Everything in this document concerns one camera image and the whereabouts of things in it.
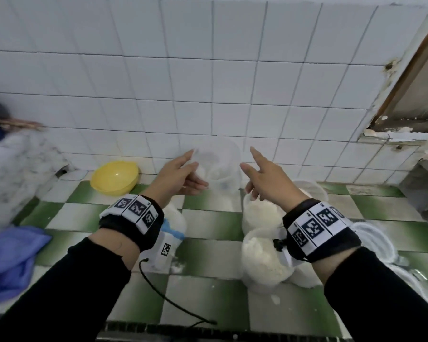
person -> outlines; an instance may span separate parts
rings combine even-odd
[[[354,340],[428,337],[428,303],[374,253],[360,246],[355,233],[339,224],[342,214],[337,215],[337,224],[327,228],[337,225],[339,230],[332,230],[334,235],[311,252],[307,249],[309,243],[293,237],[297,232],[291,229],[301,223],[305,214],[317,215],[320,204],[322,209],[331,209],[322,216],[327,225],[334,223],[337,210],[327,203],[308,199],[282,168],[254,148],[251,153],[260,170],[240,164],[250,178],[246,192],[251,192],[253,198],[279,205],[287,213],[284,226],[289,230],[286,243],[289,252],[312,263],[325,286],[329,304]],[[0,340],[9,337],[39,340],[48,334],[55,339],[94,340],[128,283],[140,252],[154,245],[163,220],[161,209],[175,194],[197,195],[207,188],[208,184],[195,175],[198,164],[185,166],[191,155],[189,151],[167,163],[141,197],[136,198],[155,208],[155,219],[147,218],[150,225],[147,232],[140,231],[139,222],[134,225],[122,216],[103,217],[98,231],[70,247],[67,255],[3,315]],[[140,204],[134,207],[139,213],[142,210],[136,207],[141,207]],[[310,232],[316,233],[317,227],[311,223]]]

left hand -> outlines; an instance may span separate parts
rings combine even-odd
[[[190,150],[165,164],[157,178],[141,194],[155,200],[163,209],[173,195],[198,195],[208,188],[208,183],[195,174],[198,168],[197,162],[183,167],[192,158],[193,153],[194,151]]]

black sleeve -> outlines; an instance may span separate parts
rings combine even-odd
[[[428,341],[428,303],[365,247],[336,268],[325,296],[355,342]]]
[[[122,257],[84,239],[0,319],[0,341],[93,341],[131,272]]]

hand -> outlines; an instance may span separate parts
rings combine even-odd
[[[251,194],[251,199],[268,200],[289,212],[299,203],[309,197],[300,191],[280,166],[274,164],[251,146],[251,154],[260,167],[256,171],[252,166],[241,163],[242,171],[251,179],[245,187],[245,192]]]
[[[195,174],[195,170],[198,168],[197,162],[183,167],[192,158],[193,153],[194,151],[190,150],[165,164],[156,179],[142,192],[142,195],[155,200],[163,209],[173,195],[198,195],[208,188],[208,183]]]

yellow bowl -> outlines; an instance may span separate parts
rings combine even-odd
[[[105,195],[124,195],[135,186],[139,173],[136,163],[110,162],[93,173],[90,185]]]

